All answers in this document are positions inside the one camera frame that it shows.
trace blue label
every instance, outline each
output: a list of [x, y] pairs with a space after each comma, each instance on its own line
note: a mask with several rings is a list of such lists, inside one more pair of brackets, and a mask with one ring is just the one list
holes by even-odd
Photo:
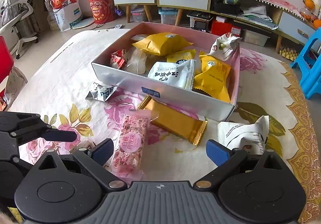
[[161, 97], [161, 94], [159, 92], [151, 90], [151, 89], [148, 89], [148, 88], [145, 88], [145, 87], [142, 87], [142, 92], [145, 93], [145, 94], [148, 94], [150, 96], [155, 96], [155, 97], [158, 97], [158, 98]]

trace cardboard box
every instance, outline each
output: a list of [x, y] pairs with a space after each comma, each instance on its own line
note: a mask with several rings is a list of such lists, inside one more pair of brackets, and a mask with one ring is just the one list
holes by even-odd
[[206, 53], [210, 52], [212, 44], [218, 38], [216, 35], [184, 27], [142, 22], [117, 39], [94, 61], [92, 61], [91, 64], [97, 78], [104, 83], [118, 86], [137, 94], [152, 95], [152, 97], [157, 101], [171, 104], [186, 111], [194, 112], [216, 121], [226, 120], [236, 106], [240, 75], [239, 49], [237, 49], [233, 57], [231, 57], [227, 62], [232, 66], [228, 78], [228, 93], [231, 99], [230, 103], [226, 103], [194, 91], [188, 91], [183, 88], [171, 86], [142, 75], [136, 75], [110, 67], [110, 55], [119, 49], [129, 50], [132, 47], [131, 44], [134, 42], [131, 40], [134, 35], [156, 34], [162, 32], [179, 34], [188, 42], [194, 43], [190, 46], [190, 48], [202, 50]]

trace gold snack package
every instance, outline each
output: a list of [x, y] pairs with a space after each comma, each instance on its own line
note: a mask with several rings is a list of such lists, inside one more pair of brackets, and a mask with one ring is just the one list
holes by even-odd
[[187, 49], [182, 50], [173, 54], [166, 56], [166, 60], [168, 63], [176, 63], [181, 64], [185, 61], [191, 60], [195, 58], [196, 50], [195, 49]]
[[178, 112], [155, 101], [151, 96], [146, 96], [138, 109], [147, 109], [157, 113], [158, 117], [151, 121], [153, 125], [187, 139], [193, 145], [199, 144], [207, 124], [207, 121], [196, 120]]
[[187, 42], [185, 38], [180, 35], [164, 32], [150, 35], [133, 43], [133, 46], [143, 50], [147, 54], [166, 56], [192, 44], [193, 43]]
[[226, 79], [231, 66], [208, 55], [201, 55], [202, 73], [194, 77], [193, 88], [204, 91], [211, 97], [229, 103]]

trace blue plastic stool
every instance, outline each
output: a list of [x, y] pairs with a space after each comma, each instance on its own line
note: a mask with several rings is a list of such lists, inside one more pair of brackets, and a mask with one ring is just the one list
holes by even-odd
[[321, 76], [321, 65], [319, 64], [321, 62], [321, 58], [318, 58], [317, 61], [314, 61], [308, 56], [311, 46], [318, 39], [321, 39], [321, 28], [315, 31], [314, 34], [309, 38], [304, 48], [291, 66], [292, 68], [295, 68], [298, 65], [301, 70], [302, 78], [300, 80], [300, 85], [302, 92], [307, 99], [309, 91]]

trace yellow snack package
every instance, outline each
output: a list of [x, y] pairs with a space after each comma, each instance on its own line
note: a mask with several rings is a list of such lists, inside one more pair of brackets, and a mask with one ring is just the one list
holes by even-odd
[[180, 65], [181, 63], [184, 63], [187, 60], [194, 59], [195, 54], [195, 49], [182, 50], [166, 56], [166, 60], [168, 63], [176, 63]]
[[159, 34], [150, 35], [136, 43], [133, 46], [143, 50], [147, 54], [156, 56], [166, 56], [171, 53], [182, 50], [184, 47], [190, 46], [184, 37], [164, 32]]
[[202, 73], [194, 77], [193, 88], [204, 91], [211, 97], [229, 103], [226, 79], [231, 66], [212, 56], [201, 55]]

